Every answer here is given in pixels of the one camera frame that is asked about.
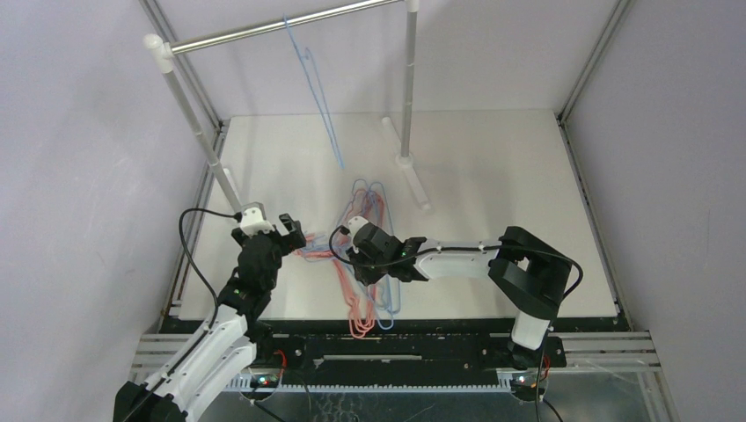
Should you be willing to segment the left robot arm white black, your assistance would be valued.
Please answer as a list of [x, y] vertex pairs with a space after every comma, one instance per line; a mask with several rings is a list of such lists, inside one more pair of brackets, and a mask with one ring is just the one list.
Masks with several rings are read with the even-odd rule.
[[126, 382], [114, 399], [115, 421], [196, 421], [238, 373], [274, 357], [271, 329], [259, 318], [271, 301], [284, 257], [306, 245], [302, 225], [288, 214], [286, 233], [250, 207], [234, 219], [238, 263], [201, 327], [145, 381]]

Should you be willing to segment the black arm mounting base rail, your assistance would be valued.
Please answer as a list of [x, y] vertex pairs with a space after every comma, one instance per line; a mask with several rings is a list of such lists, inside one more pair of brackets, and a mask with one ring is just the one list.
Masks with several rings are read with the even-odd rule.
[[616, 318], [561, 318], [544, 349], [520, 353], [509, 345], [508, 318], [405, 320], [390, 330], [376, 328], [354, 338], [342, 322], [268, 320], [273, 346], [289, 369], [310, 387], [467, 389], [495, 385], [500, 370], [535, 371], [541, 355], [551, 369], [568, 366], [576, 339], [588, 351], [611, 353], [611, 341], [627, 338], [629, 326]]

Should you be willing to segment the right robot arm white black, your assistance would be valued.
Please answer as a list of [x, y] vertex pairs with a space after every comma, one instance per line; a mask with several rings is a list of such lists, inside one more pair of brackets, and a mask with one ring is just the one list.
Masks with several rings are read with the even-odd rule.
[[578, 286], [569, 280], [580, 266], [518, 226], [495, 242], [444, 243], [419, 236], [400, 240], [355, 217], [339, 228], [351, 244], [340, 261], [365, 286], [389, 276], [402, 282], [448, 278], [490, 280], [516, 307], [502, 358], [515, 369], [544, 362], [545, 338], [561, 303]]

